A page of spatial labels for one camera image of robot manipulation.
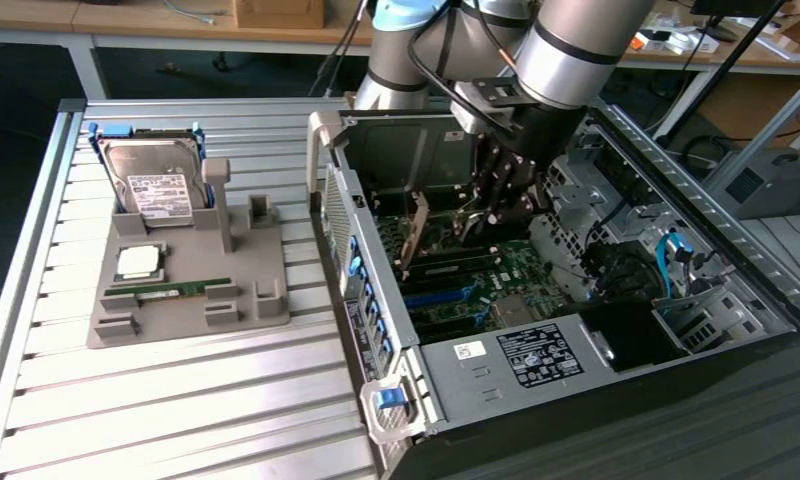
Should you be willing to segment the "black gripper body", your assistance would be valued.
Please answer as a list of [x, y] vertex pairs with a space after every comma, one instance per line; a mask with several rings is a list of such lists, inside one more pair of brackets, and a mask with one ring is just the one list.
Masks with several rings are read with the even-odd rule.
[[560, 109], [546, 104], [519, 106], [512, 113], [508, 150], [538, 164], [551, 164], [562, 154], [586, 117], [587, 108]]

